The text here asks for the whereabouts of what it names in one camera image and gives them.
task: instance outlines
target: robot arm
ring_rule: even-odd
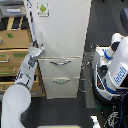
[[[94,53],[94,91],[105,102],[118,103],[128,89],[128,37],[112,36],[111,46],[97,47]]]
[[[25,112],[31,103],[31,88],[34,81],[34,73],[37,60],[45,49],[34,48],[30,44],[27,54],[20,66],[14,85],[9,87],[3,96],[1,128],[24,128],[21,124],[21,114]]]

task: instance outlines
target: wooden drawer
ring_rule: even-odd
[[[1,76],[16,76],[19,71],[20,66],[15,67],[0,67],[0,77]],[[35,71],[35,75],[38,75],[38,68]]]
[[[38,62],[42,79],[80,76],[81,58],[39,59]]]
[[[28,49],[0,50],[0,66],[20,65]]]
[[[28,48],[30,44],[28,30],[0,31],[0,39],[0,49]]]
[[[4,93],[10,86],[12,86],[14,82],[0,82],[0,93]],[[41,91],[41,87],[39,85],[39,78],[33,82],[31,92],[39,92]]]

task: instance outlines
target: white drawer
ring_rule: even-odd
[[[76,98],[79,78],[44,79],[47,99]]]
[[[42,57],[82,56],[91,0],[47,0],[48,17],[38,15],[37,3],[42,0],[31,2],[37,42],[39,45],[43,42],[46,49]]]
[[[42,78],[79,77],[82,59],[39,59]]]

